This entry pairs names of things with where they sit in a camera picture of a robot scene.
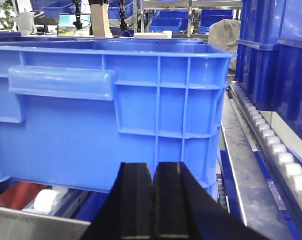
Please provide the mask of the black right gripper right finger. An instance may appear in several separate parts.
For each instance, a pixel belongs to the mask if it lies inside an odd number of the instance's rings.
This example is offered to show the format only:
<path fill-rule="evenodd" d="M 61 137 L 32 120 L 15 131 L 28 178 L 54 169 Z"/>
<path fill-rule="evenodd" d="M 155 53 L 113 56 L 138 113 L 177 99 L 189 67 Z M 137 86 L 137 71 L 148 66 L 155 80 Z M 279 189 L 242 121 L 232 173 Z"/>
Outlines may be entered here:
<path fill-rule="evenodd" d="M 216 203 L 183 163 L 159 163 L 154 189 L 157 240 L 266 239 Z"/>

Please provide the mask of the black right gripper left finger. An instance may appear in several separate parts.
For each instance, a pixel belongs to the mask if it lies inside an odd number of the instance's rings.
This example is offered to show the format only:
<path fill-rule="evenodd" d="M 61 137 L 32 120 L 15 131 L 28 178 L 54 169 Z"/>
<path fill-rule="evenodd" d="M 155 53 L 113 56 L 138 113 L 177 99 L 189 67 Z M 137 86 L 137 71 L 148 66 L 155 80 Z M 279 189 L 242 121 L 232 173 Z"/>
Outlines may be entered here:
<path fill-rule="evenodd" d="M 146 163 L 124 163 L 99 213 L 82 240 L 153 238 L 152 182 Z"/>

